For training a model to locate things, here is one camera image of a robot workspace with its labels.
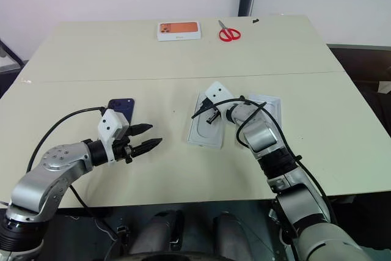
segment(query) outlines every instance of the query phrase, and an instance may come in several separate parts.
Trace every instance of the red scissors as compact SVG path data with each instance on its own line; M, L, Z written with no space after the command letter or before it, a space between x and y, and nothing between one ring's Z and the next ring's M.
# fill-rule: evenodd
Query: red scissors
M219 37L224 42L231 42L232 40L238 40L241 36L240 32L235 29L227 28L221 21L219 21L222 29L220 30Z

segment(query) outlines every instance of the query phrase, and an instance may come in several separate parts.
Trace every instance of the blue smartphone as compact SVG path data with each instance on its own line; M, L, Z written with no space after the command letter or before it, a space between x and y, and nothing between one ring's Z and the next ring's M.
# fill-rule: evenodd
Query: blue smartphone
M108 108L123 113L129 123L131 123L134 109L134 100L132 98L112 99L108 103Z

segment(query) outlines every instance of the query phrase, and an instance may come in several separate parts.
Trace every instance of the scissors blade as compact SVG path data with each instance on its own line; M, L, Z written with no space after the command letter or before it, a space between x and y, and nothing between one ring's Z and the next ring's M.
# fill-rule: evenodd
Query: scissors blade
M219 20L219 24L220 24L220 26L221 26L223 29L228 29L228 28L225 26L225 24L223 24L223 23L221 22L221 20Z

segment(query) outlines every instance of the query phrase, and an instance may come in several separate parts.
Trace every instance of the scissors handle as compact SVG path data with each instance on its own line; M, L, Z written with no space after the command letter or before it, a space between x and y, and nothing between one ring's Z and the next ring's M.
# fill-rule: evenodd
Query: scissors handle
M221 29L219 33L219 37L224 42L229 42L232 40L238 40L241 34L238 30L227 28Z

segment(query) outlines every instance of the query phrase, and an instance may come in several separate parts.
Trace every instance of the orange phone image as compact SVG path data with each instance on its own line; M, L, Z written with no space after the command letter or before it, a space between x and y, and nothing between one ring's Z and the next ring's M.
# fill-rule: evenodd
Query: orange phone image
M167 23L160 24L159 28L161 33L190 33L197 32L198 25L197 22L192 21L188 23Z

